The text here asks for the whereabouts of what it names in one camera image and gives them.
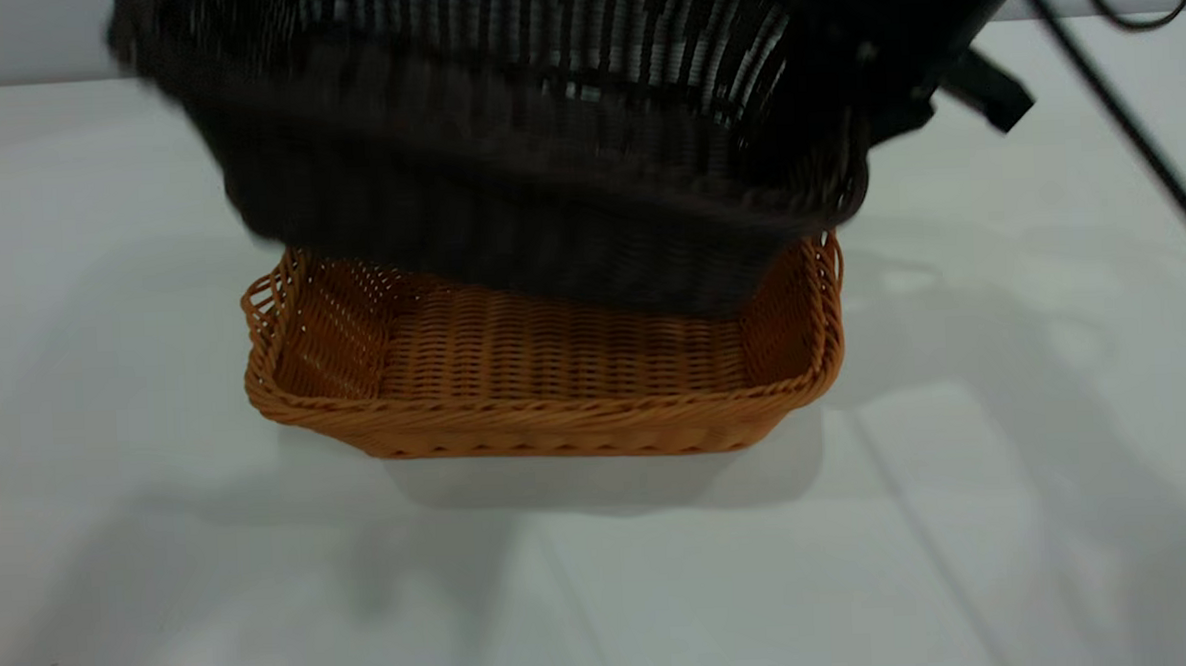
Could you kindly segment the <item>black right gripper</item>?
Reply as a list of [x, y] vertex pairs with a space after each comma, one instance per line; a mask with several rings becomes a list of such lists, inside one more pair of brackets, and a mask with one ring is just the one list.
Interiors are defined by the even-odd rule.
[[935, 116], [932, 100], [938, 92], [958, 100], [1005, 134], [1035, 104], [1034, 97], [1012, 73], [969, 49], [926, 69], [916, 79], [876, 92], [868, 102], [869, 145], [876, 147], [919, 132]]

